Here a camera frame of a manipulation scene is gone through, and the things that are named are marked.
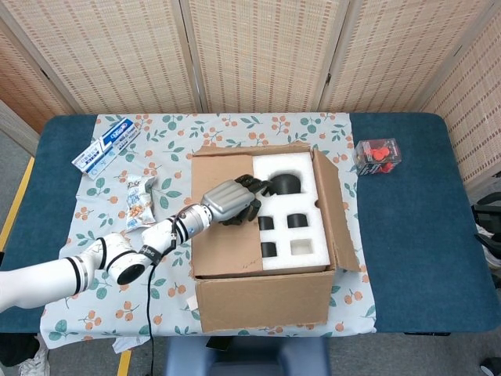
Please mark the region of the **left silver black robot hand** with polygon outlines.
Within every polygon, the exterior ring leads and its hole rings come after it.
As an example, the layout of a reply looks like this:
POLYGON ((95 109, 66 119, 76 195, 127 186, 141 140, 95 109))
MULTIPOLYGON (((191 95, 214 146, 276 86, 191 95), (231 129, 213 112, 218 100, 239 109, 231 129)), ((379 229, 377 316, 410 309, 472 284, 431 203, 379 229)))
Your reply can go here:
POLYGON ((207 191, 200 204, 206 207, 212 219, 224 226, 240 226, 245 220, 251 222, 261 208, 257 195, 268 192, 271 182, 252 175, 242 175, 220 183, 207 191))

